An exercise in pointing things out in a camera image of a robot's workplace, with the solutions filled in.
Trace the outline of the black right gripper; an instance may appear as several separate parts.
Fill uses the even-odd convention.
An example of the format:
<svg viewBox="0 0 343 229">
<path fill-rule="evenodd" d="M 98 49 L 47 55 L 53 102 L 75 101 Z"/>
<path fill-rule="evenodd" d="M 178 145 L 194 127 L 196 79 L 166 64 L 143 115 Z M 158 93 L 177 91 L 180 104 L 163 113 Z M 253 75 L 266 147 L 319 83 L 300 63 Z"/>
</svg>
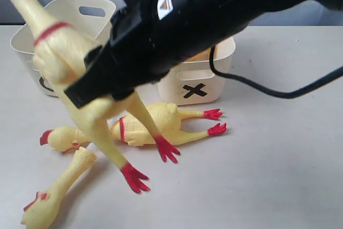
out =
<svg viewBox="0 0 343 229">
<path fill-rule="evenodd" d="M 246 0 L 125 0 L 101 54 L 101 92 L 116 100 L 243 30 Z"/>
</svg>

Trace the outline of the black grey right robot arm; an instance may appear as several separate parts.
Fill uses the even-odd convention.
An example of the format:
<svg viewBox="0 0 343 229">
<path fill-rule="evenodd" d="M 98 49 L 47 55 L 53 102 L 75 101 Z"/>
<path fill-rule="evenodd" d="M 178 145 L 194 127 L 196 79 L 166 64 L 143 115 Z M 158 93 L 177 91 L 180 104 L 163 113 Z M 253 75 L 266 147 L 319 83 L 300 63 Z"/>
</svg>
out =
<svg viewBox="0 0 343 229">
<path fill-rule="evenodd" d="M 85 58 L 86 72 L 65 90 L 81 108 L 110 94 L 122 100 L 134 88 L 156 83 L 178 64 L 244 30 L 268 13 L 308 0 L 124 0 L 111 18 L 103 47 Z M 314 0 L 342 10 L 342 0 Z"/>
</svg>

